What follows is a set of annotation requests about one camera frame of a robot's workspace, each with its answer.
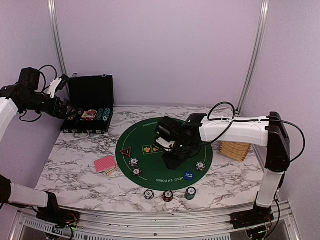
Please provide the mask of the black red triangle dealer button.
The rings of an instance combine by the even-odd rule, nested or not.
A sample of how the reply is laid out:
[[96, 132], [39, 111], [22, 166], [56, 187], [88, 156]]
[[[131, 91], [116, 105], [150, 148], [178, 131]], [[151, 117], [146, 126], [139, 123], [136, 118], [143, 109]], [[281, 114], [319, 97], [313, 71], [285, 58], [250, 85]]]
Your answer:
[[120, 151], [120, 153], [123, 155], [123, 156], [126, 156], [126, 157], [131, 157], [132, 155], [132, 147], [127, 147], [127, 148], [124, 148]]

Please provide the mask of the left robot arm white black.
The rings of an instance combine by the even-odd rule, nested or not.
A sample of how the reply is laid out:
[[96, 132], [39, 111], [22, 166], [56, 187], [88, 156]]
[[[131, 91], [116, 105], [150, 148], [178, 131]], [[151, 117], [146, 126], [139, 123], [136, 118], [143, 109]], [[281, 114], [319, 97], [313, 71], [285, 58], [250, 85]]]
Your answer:
[[0, 174], [15, 184], [12, 190], [19, 205], [44, 203], [35, 186], [61, 133], [63, 121], [46, 113], [35, 122], [15, 116], [0, 143]]

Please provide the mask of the blue white chip stack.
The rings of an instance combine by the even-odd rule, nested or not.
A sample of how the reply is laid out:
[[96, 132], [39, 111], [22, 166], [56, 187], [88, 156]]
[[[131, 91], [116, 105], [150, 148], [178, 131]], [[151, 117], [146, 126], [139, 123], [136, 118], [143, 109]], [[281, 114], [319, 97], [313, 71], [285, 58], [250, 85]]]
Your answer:
[[152, 200], [154, 198], [154, 192], [150, 189], [144, 191], [143, 196], [146, 200]]

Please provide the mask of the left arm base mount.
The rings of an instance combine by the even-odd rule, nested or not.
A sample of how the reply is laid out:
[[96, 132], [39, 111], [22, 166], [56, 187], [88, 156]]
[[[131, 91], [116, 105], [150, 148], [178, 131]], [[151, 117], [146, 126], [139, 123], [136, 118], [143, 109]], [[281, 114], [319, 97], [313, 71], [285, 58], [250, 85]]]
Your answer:
[[60, 208], [58, 211], [41, 208], [36, 217], [40, 220], [55, 224], [56, 228], [76, 227], [80, 213], [74, 210]]

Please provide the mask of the blue small blind button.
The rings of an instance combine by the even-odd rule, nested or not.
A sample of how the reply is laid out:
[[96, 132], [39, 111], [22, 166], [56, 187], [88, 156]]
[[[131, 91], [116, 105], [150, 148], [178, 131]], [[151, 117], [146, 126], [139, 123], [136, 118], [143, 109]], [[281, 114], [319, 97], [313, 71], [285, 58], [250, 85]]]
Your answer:
[[195, 174], [191, 171], [186, 171], [184, 174], [183, 174], [183, 178], [187, 181], [192, 181], [194, 178], [195, 178]]

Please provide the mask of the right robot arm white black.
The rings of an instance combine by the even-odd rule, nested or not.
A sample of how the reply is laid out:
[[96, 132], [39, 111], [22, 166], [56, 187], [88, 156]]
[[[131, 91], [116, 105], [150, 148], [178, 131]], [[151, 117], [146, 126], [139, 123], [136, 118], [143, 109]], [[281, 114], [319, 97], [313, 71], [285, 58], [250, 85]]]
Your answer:
[[265, 147], [265, 170], [255, 207], [247, 219], [258, 224], [267, 216], [283, 175], [291, 162], [290, 138], [277, 112], [260, 117], [215, 117], [193, 113], [184, 122], [165, 116], [156, 129], [155, 144], [164, 150], [167, 168], [176, 169], [191, 157], [193, 150], [216, 141], [236, 142]]

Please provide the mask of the teal black chip stack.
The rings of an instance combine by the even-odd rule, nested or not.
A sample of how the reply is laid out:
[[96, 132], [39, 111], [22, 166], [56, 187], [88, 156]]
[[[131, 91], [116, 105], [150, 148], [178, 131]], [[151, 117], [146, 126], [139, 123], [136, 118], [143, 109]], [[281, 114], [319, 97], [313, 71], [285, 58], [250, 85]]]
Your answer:
[[193, 200], [197, 194], [197, 190], [194, 187], [188, 187], [185, 191], [184, 197], [188, 201]]

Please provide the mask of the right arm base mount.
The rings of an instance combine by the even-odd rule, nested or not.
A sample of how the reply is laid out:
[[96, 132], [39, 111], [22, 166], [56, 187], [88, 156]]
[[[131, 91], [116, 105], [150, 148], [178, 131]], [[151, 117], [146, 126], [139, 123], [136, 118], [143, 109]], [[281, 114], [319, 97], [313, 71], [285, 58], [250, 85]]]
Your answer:
[[274, 215], [270, 211], [251, 209], [232, 213], [230, 215], [230, 224], [233, 225], [234, 229], [241, 229], [268, 223], [274, 219]]

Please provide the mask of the brown black chip stack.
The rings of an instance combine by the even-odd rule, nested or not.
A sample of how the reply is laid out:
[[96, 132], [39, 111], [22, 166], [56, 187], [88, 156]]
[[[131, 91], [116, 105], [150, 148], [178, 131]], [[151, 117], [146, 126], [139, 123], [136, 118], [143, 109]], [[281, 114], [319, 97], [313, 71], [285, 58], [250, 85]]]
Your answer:
[[163, 195], [162, 195], [162, 199], [165, 201], [165, 202], [171, 202], [174, 198], [174, 194], [171, 190], [166, 190]]

